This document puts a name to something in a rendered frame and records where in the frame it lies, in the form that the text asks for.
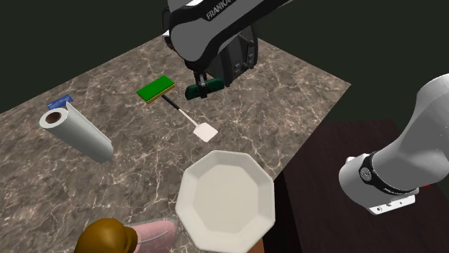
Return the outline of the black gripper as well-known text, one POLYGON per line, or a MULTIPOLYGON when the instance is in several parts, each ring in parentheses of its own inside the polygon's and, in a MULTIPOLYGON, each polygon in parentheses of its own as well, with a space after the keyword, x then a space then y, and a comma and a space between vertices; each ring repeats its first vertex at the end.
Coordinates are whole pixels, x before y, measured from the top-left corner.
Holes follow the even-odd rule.
MULTIPOLYGON (((253 69, 258 61, 258 37, 253 27, 246 27, 213 59, 209 74, 220 78, 227 87, 246 70, 253 69)), ((195 88, 200 98, 209 92, 207 75, 204 71, 194 71, 195 88)))

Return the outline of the dark green block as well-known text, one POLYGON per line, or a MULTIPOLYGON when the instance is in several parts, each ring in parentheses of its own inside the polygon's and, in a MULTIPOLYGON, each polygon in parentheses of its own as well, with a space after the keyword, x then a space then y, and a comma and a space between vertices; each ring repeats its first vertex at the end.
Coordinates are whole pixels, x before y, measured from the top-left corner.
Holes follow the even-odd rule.
MULTIPOLYGON (((207 85, 209 88, 208 94, 214 93, 216 91, 220 91, 225 88, 225 82, 219 78, 213 78, 213 79, 207 80, 207 85)), ((185 97, 187 100, 191 100, 194 98, 200 98, 196 92, 195 84, 190 85, 186 88, 185 97)))

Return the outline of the green and yellow sponge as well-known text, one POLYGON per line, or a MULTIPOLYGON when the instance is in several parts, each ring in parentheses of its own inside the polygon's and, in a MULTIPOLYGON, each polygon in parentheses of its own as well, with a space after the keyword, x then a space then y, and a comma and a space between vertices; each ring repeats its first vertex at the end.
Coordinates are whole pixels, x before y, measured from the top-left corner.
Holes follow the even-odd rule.
POLYGON ((137 95, 147 104, 167 93, 175 87, 175 83, 166 75, 162 75, 153 82, 137 91, 137 95))

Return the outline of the white octagonal plate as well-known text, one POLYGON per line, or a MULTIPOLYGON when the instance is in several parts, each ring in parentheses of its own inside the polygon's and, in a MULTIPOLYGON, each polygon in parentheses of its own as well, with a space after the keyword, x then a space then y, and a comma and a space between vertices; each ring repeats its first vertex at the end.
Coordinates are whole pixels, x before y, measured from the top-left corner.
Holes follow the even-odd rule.
POLYGON ((274 183, 249 154, 214 150, 184 171, 176 214, 196 248, 248 253, 275 224, 274 183))

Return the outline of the white paper towel roll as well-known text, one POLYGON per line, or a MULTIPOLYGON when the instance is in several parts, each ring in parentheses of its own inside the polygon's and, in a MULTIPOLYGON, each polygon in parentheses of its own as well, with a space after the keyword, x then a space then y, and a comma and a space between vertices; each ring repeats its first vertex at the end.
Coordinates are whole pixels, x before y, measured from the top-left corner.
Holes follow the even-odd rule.
POLYGON ((96 162, 112 158, 112 141, 69 102, 66 109, 49 110, 40 118, 40 126, 96 162))

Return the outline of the blue flat sponge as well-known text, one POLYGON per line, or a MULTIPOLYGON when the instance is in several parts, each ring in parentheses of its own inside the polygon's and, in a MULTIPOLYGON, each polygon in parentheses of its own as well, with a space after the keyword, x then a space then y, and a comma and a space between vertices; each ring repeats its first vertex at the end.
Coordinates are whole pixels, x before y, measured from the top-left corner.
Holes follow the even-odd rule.
POLYGON ((66 103, 71 103, 73 101, 73 99, 71 98, 71 96, 69 94, 66 94, 58 99, 56 99, 55 101, 50 102, 47 105, 48 110, 52 110, 52 109, 56 109, 56 108, 61 108, 66 106, 66 103))

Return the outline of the dark robot stand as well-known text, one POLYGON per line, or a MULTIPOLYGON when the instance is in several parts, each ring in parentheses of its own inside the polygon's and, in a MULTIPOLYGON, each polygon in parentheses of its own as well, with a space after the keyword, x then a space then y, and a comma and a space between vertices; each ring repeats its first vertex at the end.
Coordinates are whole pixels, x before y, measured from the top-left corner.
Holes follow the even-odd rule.
POLYGON ((398 136, 390 119, 320 123, 275 180, 276 222, 263 237, 265 253, 449 253, 449 201, 436 185, 377 216, 340 187, 347 157, 398 136))

